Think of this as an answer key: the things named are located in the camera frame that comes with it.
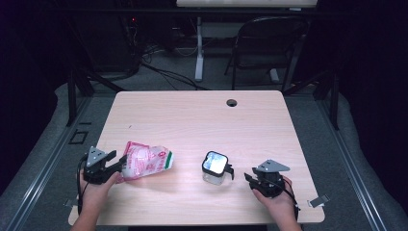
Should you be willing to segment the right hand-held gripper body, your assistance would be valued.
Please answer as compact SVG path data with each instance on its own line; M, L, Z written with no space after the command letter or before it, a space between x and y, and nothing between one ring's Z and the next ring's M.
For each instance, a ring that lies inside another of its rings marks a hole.
M285 182L281 171L289 171L290 168L273 161L266 160L256 167L260 174L256 175L257 185L255 188L265 197L275 197L285 190Z

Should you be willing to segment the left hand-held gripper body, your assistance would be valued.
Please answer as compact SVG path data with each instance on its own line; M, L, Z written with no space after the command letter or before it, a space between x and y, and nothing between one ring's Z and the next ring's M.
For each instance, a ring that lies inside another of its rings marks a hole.
M96 147L91 147L84 166L84 179L95 185L105 183L110 177L109 168L106 167L107 154Z

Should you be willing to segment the black metal frame stand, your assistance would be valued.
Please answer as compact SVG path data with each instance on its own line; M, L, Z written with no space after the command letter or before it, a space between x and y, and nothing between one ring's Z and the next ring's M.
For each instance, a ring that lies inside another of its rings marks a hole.
M68 121L67 126L73 124L77 117L76 90L79 90L85 97L92 97L95 93L90 81L96 81L114 92L124 91L124 88L117 86L111 81L103 78L96 72L87 68L73 68L67 75L67 92L68 92Z
M322 72L302 81L298 84L294 84L292 87L283 91L285 96L294 94L312 83L318 83L317 88L313 92L313 96L316 100L324 100L327 95L330 95L329 104L329 120L335 130L339 129L338 125L338 105L339 105L339 85L340 78L338 73L334 70L323 70Z

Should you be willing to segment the aluminium floor rail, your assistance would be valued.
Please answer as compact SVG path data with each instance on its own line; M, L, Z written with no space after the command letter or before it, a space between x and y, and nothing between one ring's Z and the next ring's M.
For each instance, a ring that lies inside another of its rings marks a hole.
M344 137L342 136L341 131L339 129L336 129L331 122L327 104L324 101L318 100L317 105L328 127L328 130L331 133L331 136L334 138L335 143L340 150L340 158L343 162L344 170L359 200L359 203L366 215L366 218L370 224L371 230L372 231L388 231L384 223L384 220L380 216L378 209L376 205L374 204L372 196L369 193L368 188L363 181L363 178L359 172L359 169L355 165L350 155L349 149L344 141Z
M0 231L22 230L91 100L91 97L80 99L75 104L77 115L70 119L67 98L59 98L57 109L38 142L0 196L0 215L4 219L0 221Z

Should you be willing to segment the dark computer tower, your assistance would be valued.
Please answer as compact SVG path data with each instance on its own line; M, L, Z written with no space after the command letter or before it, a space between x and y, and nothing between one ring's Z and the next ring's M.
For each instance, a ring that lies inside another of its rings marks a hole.
M96 68L103 72L131 74L140 68L120 17L98 15L89 29L91 32L92 58Z

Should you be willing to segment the pink and white plastic bag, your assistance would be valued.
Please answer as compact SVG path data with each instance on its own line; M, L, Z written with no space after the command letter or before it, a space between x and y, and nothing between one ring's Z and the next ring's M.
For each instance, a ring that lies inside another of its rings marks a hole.
M126 162L122 167L117 184L140 179L172 168L174 155L166 147L128 141L124 154Z

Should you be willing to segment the person's right hand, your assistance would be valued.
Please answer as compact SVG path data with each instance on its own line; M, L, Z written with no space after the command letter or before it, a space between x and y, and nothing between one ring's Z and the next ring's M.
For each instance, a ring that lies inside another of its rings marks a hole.
M292 181L286 176L284 176L283 179L287 192L282 192L274 198L265 197L257 190L252 191L255 197L267 208L273 220L282 215L295 216L294 202L292 199Z

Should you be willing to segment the person's left hand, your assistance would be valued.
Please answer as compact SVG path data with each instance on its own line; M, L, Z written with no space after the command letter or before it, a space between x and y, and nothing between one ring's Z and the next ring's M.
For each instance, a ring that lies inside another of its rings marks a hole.
M83 207L97 207L102 206L108 196L110 188L116 183L117 178L120 176L118 172L115 172L105 183L101 185L95 185L87 182L84 179L84 173L80 173L80 193L83 200Z

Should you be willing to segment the white standing desk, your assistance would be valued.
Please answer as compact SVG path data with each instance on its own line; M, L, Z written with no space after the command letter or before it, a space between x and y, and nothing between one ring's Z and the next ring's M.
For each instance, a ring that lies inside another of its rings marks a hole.
M302 12L314 9L318 0L176 0L176 6L185 10L288 10ZM203 39L226 39L235 36L242 24L232 22L208 22L202 16L194 17L196 22L196 68L195 80L203 80L204 50Z

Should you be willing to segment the black folding chair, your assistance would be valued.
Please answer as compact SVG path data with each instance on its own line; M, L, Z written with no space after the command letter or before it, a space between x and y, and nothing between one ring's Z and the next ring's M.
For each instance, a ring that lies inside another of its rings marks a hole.
M285 88L296 44L307 33L309 23L297 16L262 16L245 22L236 36L232 54L224 71L232 68L232 85L237 84L238 70L284 69L280 82Z

